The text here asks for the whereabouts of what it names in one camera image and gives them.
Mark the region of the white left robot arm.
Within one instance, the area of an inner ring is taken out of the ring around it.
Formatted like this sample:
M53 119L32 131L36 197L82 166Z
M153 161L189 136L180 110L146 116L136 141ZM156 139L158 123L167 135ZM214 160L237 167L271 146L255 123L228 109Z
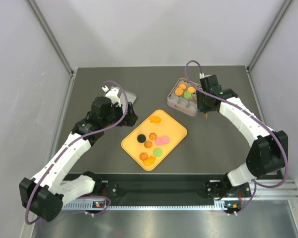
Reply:
M85 196L101 195L102 180L93 172L84 172L71 181L64 179L104 131L115 126L134 126L137 119L132 102L126 101L122 105L108 97L97 97L86 117L75 124L63 146L47 165L31 179L24 178L20 182L25 214L32 212L50 222L68 203Z

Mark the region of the metal serving tongs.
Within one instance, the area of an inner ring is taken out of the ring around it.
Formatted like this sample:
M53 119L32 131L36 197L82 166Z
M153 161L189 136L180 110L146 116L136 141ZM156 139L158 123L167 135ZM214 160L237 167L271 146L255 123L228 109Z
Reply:
M201 93L202 87L197 83L191 82L190 85L196 91L197 112L203 113L206 119L210 116L211 106L207 102L207 96Z

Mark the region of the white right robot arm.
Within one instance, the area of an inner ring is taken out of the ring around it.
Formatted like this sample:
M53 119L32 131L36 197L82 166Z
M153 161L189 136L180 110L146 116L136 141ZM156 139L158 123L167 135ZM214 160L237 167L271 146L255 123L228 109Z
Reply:
M286 167L288 136L284 131L274 131L260 121L232 89L222 89L215 75L200 74L200 83L198 110L219 112L239 130L250 146L245 163L220 180L222 195L234 196L241 185Z

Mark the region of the round tan dotted biscuit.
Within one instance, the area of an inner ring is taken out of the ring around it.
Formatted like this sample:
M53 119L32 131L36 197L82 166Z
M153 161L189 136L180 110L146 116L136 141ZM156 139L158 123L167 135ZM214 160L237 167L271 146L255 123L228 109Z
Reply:
M182 90L186 90L186 85L185 84L179 84L178 88L181 88Z

